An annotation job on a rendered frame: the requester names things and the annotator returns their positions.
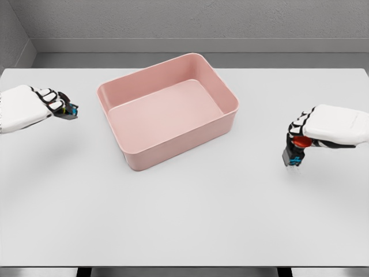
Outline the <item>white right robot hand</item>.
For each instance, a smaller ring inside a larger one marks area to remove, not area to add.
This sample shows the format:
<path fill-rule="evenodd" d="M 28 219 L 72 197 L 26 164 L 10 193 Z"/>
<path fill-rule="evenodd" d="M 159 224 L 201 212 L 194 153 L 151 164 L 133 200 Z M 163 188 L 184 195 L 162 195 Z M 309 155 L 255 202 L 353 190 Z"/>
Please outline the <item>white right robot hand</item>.
<path fill-rule="evenodd" d="M 287 136 L 301 148 L 298 137 L 307 137 L 314 147 L 354 148 L 369 143 L 369 113 L 319 104 L 302 114 L 288 127 Z"/>

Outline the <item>black switch with coloured terminals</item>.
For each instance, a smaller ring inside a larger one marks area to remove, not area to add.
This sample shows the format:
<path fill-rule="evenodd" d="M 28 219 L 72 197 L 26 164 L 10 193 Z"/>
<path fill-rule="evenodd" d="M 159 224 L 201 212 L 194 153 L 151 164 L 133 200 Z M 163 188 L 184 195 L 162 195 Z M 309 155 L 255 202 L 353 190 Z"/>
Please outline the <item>black switch with coloured terminals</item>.
<path fill-rule="evenodd" d="M 78 106 L 70 102 L 66 103 L 65 107 L 62 107 L 54 113 L 58 118 L 72 120 L 78 118 Z"/>

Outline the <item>pink rectangular plastic basket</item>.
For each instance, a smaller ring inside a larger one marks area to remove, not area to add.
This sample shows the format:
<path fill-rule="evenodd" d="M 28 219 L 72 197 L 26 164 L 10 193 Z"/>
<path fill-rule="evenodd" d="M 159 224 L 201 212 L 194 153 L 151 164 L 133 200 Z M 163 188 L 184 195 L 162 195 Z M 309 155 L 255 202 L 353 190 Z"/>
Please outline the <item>pink rectangular plastic basket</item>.
<path fill-rule="evenodd" d="M 235 94 L 197 53 L 108 81 L 97 97 L 135 171 L 226 134 L 239 108 Z"/>

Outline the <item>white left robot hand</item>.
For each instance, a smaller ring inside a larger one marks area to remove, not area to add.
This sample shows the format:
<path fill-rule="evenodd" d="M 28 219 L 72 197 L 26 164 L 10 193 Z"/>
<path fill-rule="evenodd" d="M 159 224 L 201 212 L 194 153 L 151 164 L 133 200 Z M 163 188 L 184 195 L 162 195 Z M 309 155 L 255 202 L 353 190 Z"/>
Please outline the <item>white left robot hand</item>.
<path fill-rule="evenodd" d="M 15 132 L 41 122 L 66 106 L 70 99 L 50 88 L 28 85 L 0 92 L 0 134 Z"/>

